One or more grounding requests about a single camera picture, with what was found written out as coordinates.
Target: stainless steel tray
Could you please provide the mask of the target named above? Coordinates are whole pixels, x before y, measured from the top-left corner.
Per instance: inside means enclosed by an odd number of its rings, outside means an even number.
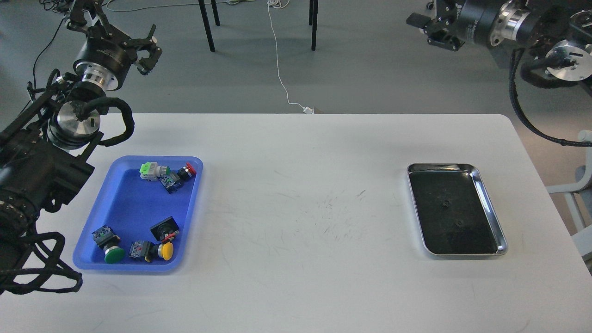
[[[423,245],[431,254],[453,259],[506,253],[506,238],[474,166],[411,164],[407,174]]]

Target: yellow mushroom button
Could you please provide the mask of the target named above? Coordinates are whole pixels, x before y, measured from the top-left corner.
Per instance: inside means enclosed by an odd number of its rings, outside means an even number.
[[[159,248],[159,257],[164,260],[170,260],[173,257],[173,243],[168,242],[162,244]]]

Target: gray floor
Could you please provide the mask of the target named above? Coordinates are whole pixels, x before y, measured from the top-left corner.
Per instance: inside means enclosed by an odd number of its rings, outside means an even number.
[[[310,50],[308,1],[272,9],[281,75],[291,100],[324,113],[501,113],[512,120],[545,185],[573,182],[584,150],[547,142],[520,124],[508,98],[507,71],[484,48],[465,45],[453,53],[430,47],[424,35],[405,24],[425,2],[320,0],[315,52]],[[186,2],[116,0],[111,7],[171,3]],[[132,69],[125,86],[111,96],[125,99],[135,113],[300,113],[286,103],[276,76],[265,1],[219,4],[218,10],[222,25],[212,27],[215,53],[208,49],[197,6],[106,11],[132,37],[144,37],[155,23],[163,49],[149,76]],[[210,7],[208,12],[213,24]],[[37,0],[0,2],[0,127],[26,103],[34,59],[60,19],[44,12]],[[40,58],[38,82],[53,68],[71,70],[83,42],[82,34],[63,28]],[[544,132],[575,139],[579,130],[592,129],[588,96],[579,88],[543,91],[523,82],[518,88],[525,112]],[[553,199],[573,233],[562,197]]]

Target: white table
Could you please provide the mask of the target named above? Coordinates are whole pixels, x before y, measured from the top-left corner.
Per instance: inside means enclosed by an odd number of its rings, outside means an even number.
[[[75,243],[111,162],[193,155],[185,258],[164,275],[83,271],[78,293],[0,296],[2,332],[592,332],[592,278],[510,122],[497,115],[136,114],[126,143],[40,232]],[[121,130],[103,118],[107,135]],[[509,251],[434,260],[406,168],[469,163]]]

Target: black chair leg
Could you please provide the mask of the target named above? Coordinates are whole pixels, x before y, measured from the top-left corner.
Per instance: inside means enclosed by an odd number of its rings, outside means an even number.
[[[198,0],[200,3],[201,18],[204,20],[205,35],[208,37],[208,44],[210,45],[210,51],[215,52],[214,40],[212,39],[212,31],[210,30],[210,21],[208,20],[208,13],[205,11],[204,0]]]
[[[216,23],[216,27],[219,27],[220,19],[218,18],[218,6],[216,5],[215,0],[212,0],[212,11],[214,12],[214,22]]]
[[[308,25],[313,25],[313,1],[310,0],[308,4]]]
[[[318,0],[311,0],[313,2],[313,44],[311,50],[317,49],[317,16],[318,16]]]

